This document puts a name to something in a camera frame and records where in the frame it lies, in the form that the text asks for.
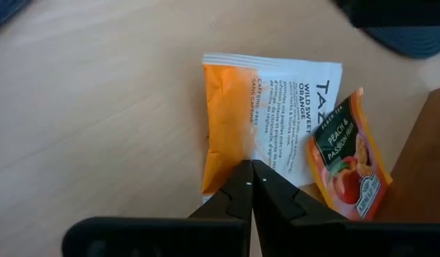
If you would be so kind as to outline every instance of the wood grain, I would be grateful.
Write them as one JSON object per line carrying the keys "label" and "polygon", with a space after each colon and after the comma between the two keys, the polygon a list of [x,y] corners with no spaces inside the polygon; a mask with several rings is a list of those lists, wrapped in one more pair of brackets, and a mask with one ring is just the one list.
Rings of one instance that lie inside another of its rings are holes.
{"label": "wood grain", "polygon": [[195,210],[206,51],[343,63],[389,170],[440,87],[440,55],[396,56],[328,0],[35,0],[0,30],[0,257],[59,256],[89,216]]}
{"label": "wood grain", "polygon": [[429,94],[392,176],[377,221],[440,223],[440,89]]}

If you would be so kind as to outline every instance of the tazo tea packet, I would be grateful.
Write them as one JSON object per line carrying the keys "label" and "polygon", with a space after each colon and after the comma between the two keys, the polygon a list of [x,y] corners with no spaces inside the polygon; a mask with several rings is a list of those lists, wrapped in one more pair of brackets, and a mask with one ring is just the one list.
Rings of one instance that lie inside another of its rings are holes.
{"label": "tazo tea packet", "polygon": [[202,192],[215,193],[243,159],[296,186],[313,183],[304,146],[334,110],[342,65],[238,54],[203,58],[209,150]]}
{"label": "tazo tea packet", "polygon": [[345,99],[307,144],[327,205],[352,220],[371,220],[392,182],[362,111],[362,88]]}

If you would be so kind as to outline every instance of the tazo logo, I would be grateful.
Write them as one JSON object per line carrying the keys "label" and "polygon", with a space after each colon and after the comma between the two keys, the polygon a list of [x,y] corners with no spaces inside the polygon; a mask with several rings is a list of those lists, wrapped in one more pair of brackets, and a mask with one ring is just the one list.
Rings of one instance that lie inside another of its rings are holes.
{"label": "tazo logo", "polygon": [[317,84],[318,89],[318,124],[321,124],[324,121],[324,103],[326,103],[326,99],[323,96],[327,95],[327,92],[329,91],[329,80],[326,82],[325,85],[319,85]]}

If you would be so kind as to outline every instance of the green label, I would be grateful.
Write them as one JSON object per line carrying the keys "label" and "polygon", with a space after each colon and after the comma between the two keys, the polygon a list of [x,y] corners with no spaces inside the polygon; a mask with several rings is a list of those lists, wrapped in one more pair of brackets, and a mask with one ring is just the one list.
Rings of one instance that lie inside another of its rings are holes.
{"label": "green label", "polygon": [[328,170],[356,153],[358,128],[349,98],[343,101],[314,133],[314,139]]}

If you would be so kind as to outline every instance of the blue fabric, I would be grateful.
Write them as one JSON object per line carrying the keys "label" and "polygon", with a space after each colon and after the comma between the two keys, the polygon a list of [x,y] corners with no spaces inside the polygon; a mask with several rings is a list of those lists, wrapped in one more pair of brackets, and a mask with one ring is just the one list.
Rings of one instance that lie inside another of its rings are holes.
{"label": "blue fabric", "polygon": [[0,25],[10,19],[31,0],[0,0]]}
{"label": "blue fabric", "polygon": [[364,29],[372,38],[399,54],[424,59],[440,52],[440,26]]}

